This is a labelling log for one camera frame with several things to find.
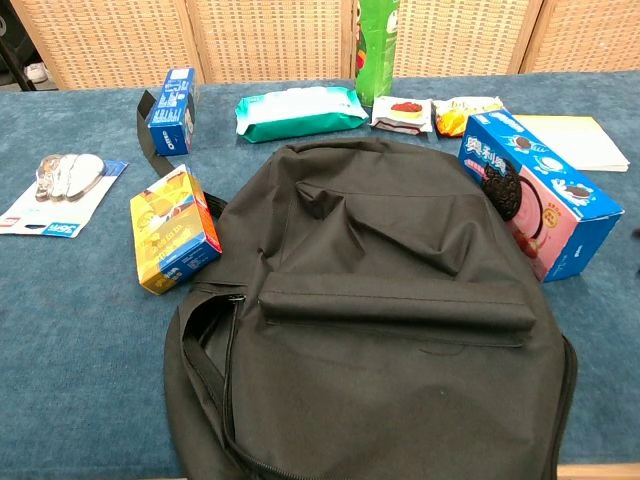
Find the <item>black fabric backpack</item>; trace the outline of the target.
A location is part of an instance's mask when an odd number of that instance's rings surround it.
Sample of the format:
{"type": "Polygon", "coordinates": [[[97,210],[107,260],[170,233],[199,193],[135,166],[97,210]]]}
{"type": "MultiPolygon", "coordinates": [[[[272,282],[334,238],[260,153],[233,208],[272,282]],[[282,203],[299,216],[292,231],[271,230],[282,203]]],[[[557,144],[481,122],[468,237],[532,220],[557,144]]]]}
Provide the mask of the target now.
{"type": "Polygon", "coordinates": [[[447,153],[287,145],[230,201],[169,324],[187,480],[557,480],[577,360],[447,153]]]}

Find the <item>white red snack packet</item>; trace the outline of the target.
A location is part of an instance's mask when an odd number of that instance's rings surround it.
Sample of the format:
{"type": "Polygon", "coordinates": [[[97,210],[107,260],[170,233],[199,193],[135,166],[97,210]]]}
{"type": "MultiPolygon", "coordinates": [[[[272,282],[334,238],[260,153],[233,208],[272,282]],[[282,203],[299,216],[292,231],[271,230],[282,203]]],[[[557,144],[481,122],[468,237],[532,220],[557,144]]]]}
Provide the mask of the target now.
{"type": "Polygon", "coordinates": [[[371,126],[408,135],[433,131],[432,101],[380,96],[374,100],[371,126]]]}

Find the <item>white yellow notepad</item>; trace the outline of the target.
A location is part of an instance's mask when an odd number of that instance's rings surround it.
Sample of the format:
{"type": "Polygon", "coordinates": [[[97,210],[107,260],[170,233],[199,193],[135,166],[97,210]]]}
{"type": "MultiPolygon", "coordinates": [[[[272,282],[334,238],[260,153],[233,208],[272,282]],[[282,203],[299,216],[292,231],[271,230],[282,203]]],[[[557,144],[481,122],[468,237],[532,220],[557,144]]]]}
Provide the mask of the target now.
{"type": "Polygon", "coordinates": [[[630,162],[593,117],[518,114],[514,118],[576,170],[628,171],[630,162]]]}

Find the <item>wicker folding screen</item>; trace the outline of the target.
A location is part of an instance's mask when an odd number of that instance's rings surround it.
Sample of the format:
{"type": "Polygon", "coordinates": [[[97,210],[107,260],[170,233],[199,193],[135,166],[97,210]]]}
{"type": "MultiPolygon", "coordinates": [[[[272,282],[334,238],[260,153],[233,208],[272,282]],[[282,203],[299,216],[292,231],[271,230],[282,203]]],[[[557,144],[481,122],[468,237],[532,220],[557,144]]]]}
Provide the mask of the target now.
{"type": "MultiPolygon", "coordinates": [[[[347,79],[365,0],[0,0],[61,89],[347,79]]],[[[400,0],[398,77],[640,70],[640,0],[400,0]]]]}

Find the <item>large blue pink Oreo box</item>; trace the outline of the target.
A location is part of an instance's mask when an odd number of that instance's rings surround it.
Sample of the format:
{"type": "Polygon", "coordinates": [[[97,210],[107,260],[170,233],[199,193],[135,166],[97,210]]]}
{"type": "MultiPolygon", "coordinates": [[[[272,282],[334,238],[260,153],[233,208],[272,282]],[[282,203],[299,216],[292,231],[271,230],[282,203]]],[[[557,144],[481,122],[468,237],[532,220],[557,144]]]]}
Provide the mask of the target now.
{"type": "Polygon", "coordinates": [[[458,159],[543,282],[580,274],[624,214],[504,109],[468,117],[458,159]]]}

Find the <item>green chips can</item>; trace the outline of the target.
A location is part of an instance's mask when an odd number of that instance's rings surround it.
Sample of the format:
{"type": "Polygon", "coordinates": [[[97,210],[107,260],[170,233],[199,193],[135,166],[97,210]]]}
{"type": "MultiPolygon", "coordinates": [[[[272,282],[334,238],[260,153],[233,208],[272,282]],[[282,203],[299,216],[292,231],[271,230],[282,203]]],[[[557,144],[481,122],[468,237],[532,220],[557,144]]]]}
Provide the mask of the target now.
{"type": "Polygon", "coordinates": [[[355,89],[360,103],[391,94],[400,0],[357,0],[355,89]]]}

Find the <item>black tripod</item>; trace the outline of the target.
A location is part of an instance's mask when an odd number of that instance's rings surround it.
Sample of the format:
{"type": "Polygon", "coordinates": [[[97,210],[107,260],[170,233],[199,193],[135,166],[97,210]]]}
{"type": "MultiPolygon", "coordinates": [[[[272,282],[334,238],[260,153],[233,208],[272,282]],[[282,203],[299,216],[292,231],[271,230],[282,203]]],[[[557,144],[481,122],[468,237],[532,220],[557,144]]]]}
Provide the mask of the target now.
{"type": "Polygon", "coordinates": [[[22,91],[36,91],[34,83],[24,73],[24,67],[19,62],[14,50],[0,36],[0,57],[5,62],[9,72],[22,91]]]}

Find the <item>green wet wipes pack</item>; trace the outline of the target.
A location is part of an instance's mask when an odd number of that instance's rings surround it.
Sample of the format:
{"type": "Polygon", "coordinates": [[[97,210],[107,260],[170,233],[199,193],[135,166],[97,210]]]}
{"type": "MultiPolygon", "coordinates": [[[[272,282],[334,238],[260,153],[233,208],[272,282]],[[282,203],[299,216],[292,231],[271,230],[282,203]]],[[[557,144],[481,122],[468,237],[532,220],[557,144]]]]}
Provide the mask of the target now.
{"type": "Polygon", "coordinates": [[[236,134],[250,143],[350,130],[368,120],[356,92],[340,86],[244,97],[235,113],[236,134]]]}

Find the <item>orange snack packet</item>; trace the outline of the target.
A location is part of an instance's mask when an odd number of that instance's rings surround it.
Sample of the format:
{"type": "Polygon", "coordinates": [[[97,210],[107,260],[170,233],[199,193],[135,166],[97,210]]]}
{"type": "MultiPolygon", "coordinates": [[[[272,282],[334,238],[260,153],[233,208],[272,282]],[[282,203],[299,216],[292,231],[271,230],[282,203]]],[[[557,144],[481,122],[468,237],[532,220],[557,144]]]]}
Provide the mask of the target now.
{"type": "Polygon", "coordinates": [[[461,96],[432,102],[437,132],[445,137],[461,137],[471,115],[502,109],[499,97],[461,96]]]}

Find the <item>slim blue Oreo box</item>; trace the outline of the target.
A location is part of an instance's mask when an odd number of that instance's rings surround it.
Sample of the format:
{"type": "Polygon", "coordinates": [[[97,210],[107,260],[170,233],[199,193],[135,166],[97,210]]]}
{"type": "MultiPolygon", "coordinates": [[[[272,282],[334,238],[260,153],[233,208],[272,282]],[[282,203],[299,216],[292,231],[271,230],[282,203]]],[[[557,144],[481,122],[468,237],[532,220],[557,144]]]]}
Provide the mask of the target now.
{"type": "Polygon", "coordinates": [[[167,72],[147,119],[147,128],[159,155],[179,156],[191,152],[196,86],[194,67],[172,68],[167,72]]]}

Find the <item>blue table cloth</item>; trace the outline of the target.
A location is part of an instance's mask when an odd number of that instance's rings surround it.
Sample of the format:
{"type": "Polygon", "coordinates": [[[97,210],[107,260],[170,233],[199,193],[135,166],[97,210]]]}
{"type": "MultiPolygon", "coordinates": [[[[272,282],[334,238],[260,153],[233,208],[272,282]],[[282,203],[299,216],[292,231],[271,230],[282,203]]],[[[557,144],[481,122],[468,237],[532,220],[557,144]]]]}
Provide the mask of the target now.
{"type": "MultiPolygon", "coordinates": [[[[398,78],[400,97],[497,96],[515,114],[591,116],[629,160],[593,181],[624,216],[584,272],[546,285],[578,356],[565,464],[640,462],[640,71],[398,78]]],[[[73,239],[0,235],[0,479],[181,473],[163,392],[167,325],[187,293],[137,281],[130,199],[156,173],[136,135],[137,89],[0,88],[0,214],[41,159],[126,163],[73,239]]]]}

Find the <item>correction tape blister pack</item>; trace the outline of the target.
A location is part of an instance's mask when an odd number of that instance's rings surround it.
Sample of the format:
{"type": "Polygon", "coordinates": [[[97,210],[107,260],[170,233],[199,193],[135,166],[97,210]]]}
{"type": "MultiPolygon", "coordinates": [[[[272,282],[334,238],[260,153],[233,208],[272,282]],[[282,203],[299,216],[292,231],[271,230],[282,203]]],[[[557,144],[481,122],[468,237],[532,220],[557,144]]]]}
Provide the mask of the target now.
{"type": "Polygon", "coordinates": [[[44,157],[33,184],[0,215],[0,235],[77,237],[127,167],[91,153],[44,157]]]}

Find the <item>yellow cookie box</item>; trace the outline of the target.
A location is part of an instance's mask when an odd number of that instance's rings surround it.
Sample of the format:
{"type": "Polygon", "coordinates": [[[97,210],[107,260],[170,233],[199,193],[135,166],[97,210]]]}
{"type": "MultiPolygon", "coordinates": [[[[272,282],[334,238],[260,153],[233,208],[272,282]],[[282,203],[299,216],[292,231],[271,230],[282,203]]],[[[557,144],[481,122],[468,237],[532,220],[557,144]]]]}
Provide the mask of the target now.
{"type": "Polygon", "coordinates": [[[184,164],[130,200],[139,284],[162,295],[222,252],[204,191],[184,164]]]}

